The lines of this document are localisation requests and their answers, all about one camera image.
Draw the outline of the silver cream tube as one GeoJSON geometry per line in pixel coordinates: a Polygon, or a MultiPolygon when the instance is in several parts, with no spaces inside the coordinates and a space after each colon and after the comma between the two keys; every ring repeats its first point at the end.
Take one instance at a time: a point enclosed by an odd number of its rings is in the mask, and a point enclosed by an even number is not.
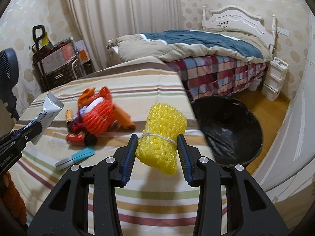
{"type": "Polygon", "coordinates": [[[42,132],[31,140],[33,145],[38,143],[45,130],[63,108],[64,104],[56,96],[48,92],[40,113],[27,124],[27,126],[31,126],[34,123],[42,125],[42,132]]]}

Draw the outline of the yellow cylindrical bottle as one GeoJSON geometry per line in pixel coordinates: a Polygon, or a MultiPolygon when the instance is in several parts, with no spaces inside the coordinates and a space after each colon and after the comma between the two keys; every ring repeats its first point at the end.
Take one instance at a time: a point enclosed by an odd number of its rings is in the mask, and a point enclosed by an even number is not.
{"type": "Polygon", "coordinates": [[[66,112],[65,112],[65,121],[66,121],[67,125],[69,123],[71,123],[71,120],[72,120],[73,116],[74,116],[74,114],[73,114],[73,111],[71,109],[66,110],[66,112]]]}

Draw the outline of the red can black cap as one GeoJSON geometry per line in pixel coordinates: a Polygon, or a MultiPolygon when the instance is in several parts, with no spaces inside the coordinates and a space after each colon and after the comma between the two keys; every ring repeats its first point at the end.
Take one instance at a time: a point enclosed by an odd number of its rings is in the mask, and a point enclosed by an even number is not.
{"type": "Polygon", "coordinates": [[[68,144],[73,146],[95,146],[97,137],[89,133],[68,134],[66,136],[68,144]]]}

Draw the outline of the yellow foam net bundle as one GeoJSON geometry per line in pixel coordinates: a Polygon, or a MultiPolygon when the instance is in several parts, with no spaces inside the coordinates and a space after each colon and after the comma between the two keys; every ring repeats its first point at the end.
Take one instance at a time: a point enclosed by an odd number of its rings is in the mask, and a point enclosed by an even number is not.
{"type": "Polygon", "coordinates": [[[161,173],[174,175],[177,171],[177,137],[185,133],[186,127],[186,117],[172,105],[152,105],[139,139],[136,157],[161,173]]]}

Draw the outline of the black trash bin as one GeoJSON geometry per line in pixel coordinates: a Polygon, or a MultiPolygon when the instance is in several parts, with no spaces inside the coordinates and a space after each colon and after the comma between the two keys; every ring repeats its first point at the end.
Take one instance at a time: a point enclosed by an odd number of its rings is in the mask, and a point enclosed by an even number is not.
{"type": "Polygon", "coordinates": [[[196,99],[191,106],[218,164],[247,167],[259,156],[263,147],[262,127],[241,101],[211,96],[196,99]]]}

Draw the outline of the white door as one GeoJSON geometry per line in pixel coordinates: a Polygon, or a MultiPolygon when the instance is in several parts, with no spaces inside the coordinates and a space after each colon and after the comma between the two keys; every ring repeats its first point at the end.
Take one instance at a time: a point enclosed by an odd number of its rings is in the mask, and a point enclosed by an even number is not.
{"type": "Polygon", "coordinates": [[[302,82],[255,180],[293,229],[314,202],[314,36],[302,82]]]}

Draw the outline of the dark blue standing fan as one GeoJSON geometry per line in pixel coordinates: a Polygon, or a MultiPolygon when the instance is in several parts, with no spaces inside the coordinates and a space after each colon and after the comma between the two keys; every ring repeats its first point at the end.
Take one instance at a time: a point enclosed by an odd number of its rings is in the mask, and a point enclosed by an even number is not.
{"type": "Polygon", "coordinates": [[[17,98],[12,91],[19,79],[18,60],[14,49],[8,48],[1,51],[0,66],[1,100],[11,118],[18,121],[20,116],[16,110],[17,98]]]}

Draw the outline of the dark woven basket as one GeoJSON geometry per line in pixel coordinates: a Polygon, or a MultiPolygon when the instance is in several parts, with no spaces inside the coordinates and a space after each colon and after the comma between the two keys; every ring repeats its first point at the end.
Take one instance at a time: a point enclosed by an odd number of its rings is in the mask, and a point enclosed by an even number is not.
{"type": "Polygon", "coordinates": [[[79,56],[76,55],[70,62],[66,63],[65,65],[62,65],[58,69],[48,74],[44,74],[42,80],[45,90],[49,91],[55,87],[82,78],[85,75],[86,72],[82,65],[82,62],[79,56]]]}

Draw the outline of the cardboard box with labels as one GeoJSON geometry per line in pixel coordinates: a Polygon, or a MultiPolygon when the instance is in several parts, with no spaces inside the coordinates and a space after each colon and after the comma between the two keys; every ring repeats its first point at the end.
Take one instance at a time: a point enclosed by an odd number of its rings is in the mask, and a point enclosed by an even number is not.
{"type": "Polygon", "coordinates": [[[74,56],[75,52],[71,41],[59,45],[56,50],[41,56],[42,66],[39,65],[40,71],[42,74],[49,74],[69,63],[74,56]]]}

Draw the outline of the red and white wrapper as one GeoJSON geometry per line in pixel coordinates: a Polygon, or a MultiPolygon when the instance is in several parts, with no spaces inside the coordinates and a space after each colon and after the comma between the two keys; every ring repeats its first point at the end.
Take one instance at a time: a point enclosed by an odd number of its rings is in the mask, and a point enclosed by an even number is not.
{"type": "Polygon", "coordinates": [[[95,88],[85,89],[77,103],[78,112],[68,123],[70,132],[100,135],[114,123],[113,101],[107,87],[102,87],[98,93],[95,88]]]}

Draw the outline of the black hand trolley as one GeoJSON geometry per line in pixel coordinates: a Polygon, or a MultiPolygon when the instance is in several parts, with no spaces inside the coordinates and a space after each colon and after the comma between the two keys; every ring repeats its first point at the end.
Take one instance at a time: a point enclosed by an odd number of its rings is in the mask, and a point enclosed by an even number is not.
{"type": "Polygon", "coordinates": [[[46,36],[46,31],[43,25],[35,25],[32,28],[32,37],[33,37],[33,41],[35,43],[35,49],[36,49],[34,54],[37,55],[36,65],[40,73],[43,88],[45,89],[45,91],[47,91],[49,86],[47,84],[46,73],[43,66],[43,62],[42,62],[43,52],[41,51],[41,48],[40,48],[40,45],[44,45],[44,46],[46,45],[44,43],[45,36],[46,36]]]}

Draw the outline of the plaid bed sheet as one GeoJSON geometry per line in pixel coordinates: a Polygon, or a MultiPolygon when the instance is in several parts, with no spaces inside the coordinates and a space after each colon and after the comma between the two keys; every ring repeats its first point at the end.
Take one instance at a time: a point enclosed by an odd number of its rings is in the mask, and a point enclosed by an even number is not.
{"type": "Polygon", "coordinates": [[[204,96],[227,96],[243,91],[264,75],[269,64],[213,55],[168,62],[167,66],[177,72],[192,102],[204,96]]]}

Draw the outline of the white plastic drawer unit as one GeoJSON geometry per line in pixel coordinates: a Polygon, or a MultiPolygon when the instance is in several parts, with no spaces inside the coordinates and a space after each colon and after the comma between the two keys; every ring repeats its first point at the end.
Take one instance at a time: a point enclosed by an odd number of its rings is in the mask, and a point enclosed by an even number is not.
{"type": "Polygon", "coordinates": [[[280,94],[286,74],[288,72],[288,63],[274,57],[268,66],[264,83],[262,87],[262,94],[269,100],[275,101],[280,94]]]}

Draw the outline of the cream curtain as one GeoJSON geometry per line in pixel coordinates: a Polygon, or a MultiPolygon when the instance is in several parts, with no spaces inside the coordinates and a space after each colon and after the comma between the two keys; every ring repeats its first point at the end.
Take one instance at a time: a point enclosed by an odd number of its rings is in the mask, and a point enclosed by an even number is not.
{"type": "Polygon", "coordinates": [[[67,0],[67,3],[95,70],[109,66],[109,40],[183,28],[181,0],[67,0]]]}

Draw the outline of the white wooden headboard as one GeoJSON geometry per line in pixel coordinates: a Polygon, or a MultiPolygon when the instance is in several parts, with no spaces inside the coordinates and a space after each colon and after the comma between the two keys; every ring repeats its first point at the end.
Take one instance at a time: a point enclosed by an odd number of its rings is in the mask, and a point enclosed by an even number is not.
{"type": "Polygon", "coordinates": [[[277,37],[277,17],[272,15],[271,32],[264,26],[264,18],[248,12],[237,5],[224,6],[218,10],[202,7],[202,28],[237,28],[259,37],[273,53],[277,37]]]}

